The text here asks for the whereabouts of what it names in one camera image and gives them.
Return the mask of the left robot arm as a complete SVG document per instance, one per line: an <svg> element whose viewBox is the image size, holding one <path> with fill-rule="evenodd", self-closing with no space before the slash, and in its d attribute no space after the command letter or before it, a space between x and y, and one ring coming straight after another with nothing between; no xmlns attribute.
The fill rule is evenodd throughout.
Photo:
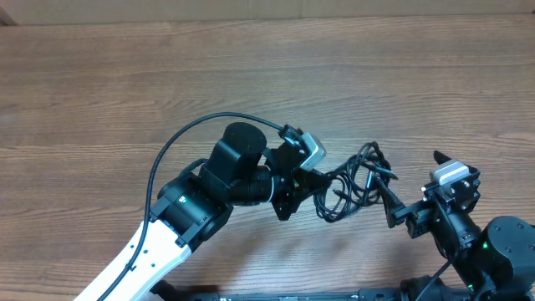
<svg viewBox="0 0 535 301"><path fill-rule="evenodd" d="M283 143L268 148L254 125L228 125L207 159L191 163L165 184L143 222L80 300L142 300L228 221L235 206L270 203L287 221L302 201L325 187L316 165L326 156L319 139L285 125Z"/></svg>

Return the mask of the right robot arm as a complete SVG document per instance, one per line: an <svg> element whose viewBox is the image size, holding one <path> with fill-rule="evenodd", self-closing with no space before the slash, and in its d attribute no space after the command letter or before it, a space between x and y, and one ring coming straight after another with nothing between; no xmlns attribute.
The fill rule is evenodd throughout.
<svg viewBox="0 0 535 301"><path fill-rule="evenodd" d="M514 216L493 218L484 228L470 214L481 198L481 172L435 151L436 168L421 200L406 206L382 176L374 179L390 228L404 224L411 238L431 234L437 250L467 291L465 300L532 300L534 226Z"/></svg>

